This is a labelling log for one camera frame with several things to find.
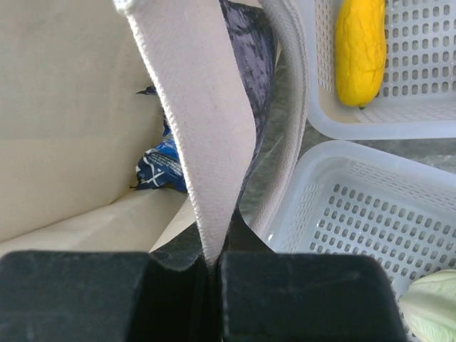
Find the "cabbage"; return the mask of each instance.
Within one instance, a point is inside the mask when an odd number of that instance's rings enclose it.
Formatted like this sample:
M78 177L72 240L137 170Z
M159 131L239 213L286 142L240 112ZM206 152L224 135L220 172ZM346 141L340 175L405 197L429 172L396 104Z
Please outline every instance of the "cabbage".
M415 281L399 299L399 307L422 342L456 342L456 271Z

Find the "yellow fruit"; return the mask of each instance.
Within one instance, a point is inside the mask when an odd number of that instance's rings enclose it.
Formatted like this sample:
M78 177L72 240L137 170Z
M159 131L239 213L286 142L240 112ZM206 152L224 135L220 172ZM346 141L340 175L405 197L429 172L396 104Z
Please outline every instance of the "yellow fruit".
M363 107L380 90L386 62L385 0L345 0L336 23L336 89Z

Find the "blue snack bag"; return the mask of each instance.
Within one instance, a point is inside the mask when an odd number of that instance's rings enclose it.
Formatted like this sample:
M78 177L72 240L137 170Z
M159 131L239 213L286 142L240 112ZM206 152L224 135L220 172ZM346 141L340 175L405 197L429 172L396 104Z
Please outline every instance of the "blue snack bag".
M138 179L136 189L158 189L172 185L177 191L186 192L187 186L177 154L176 143L166 119L163 120L163 125L165 126L163 141L158 146L146 151L136 166L136 177Z

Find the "basket hole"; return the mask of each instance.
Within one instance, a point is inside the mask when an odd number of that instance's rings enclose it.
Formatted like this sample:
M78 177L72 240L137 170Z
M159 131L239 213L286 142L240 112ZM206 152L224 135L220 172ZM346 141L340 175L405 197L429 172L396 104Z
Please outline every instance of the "basket hole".
M413 220L413 217L415 217L415 213L414 212L409 212L408 215L407 215L407 220L411 221L411 220Z
M409 225L408 224L404 224L402 229L400 230L401 233L405 234L407 231L408 231L408 227Z

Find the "white plastic basket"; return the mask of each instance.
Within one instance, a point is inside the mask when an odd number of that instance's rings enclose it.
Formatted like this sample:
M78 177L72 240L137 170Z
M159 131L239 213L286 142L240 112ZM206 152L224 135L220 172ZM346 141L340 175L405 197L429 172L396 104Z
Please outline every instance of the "white plastic basket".
M388 61L365 110L338 101L334 29L343 0L300 0L309 45L309 121L344 140L456 137L456 1L385 0Z
M421 276L456 269L456 175L324 142L296 166L267 243L276 252L371 256L398 298Z

